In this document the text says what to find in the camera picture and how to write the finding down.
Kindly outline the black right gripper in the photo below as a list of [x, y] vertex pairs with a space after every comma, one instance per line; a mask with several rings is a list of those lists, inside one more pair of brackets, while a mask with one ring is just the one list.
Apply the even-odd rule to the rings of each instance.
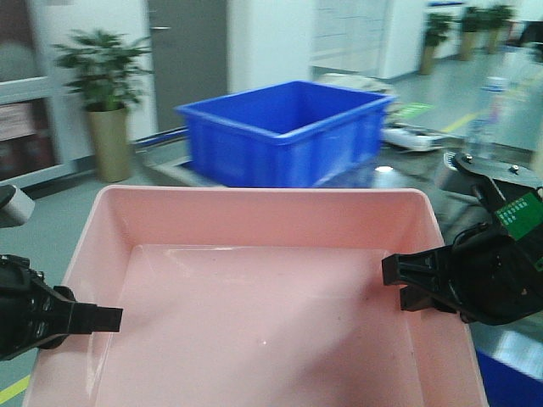
[[460, 232], [452, 249], [389, 255], [382, 260], [382, 276], [385, 286], [408, 285], [400, 289], [404, 311], [456, 314], [445, 291], [423, 290], [453, 280], [462, 321], [518, 321], [542, 311], [542, 227], [516, 240], [503, 226], [479, 223]]

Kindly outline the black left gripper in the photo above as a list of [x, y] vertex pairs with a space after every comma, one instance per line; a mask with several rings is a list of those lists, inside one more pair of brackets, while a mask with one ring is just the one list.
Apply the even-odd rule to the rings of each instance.
[[[43, 273], [31, 268], [30, 260], [13, 254], [1, 256], [1, 360], [12, 360], [33, 349], [60, 346], [70, 335], [93, 332], [119, 332], [122, 308], [102, 307], [77, 302], [65, 286], [38, 287], [34, 279], [44, 280]], [[56, 292], [60, 317], [59, 335], [41, 343], [47, 324], [36, 319], [38, 311], [49, 311]]]

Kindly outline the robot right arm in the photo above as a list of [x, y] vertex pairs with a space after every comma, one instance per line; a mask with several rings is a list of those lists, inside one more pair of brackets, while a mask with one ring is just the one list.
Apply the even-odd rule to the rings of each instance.
[[542, 310], [542, 181], [522, 165], [445, 153], [440, 188], [472, 195], [491, 221], [453, 243], [383, 259], [404, 311], [437, 309], [497, 326]]

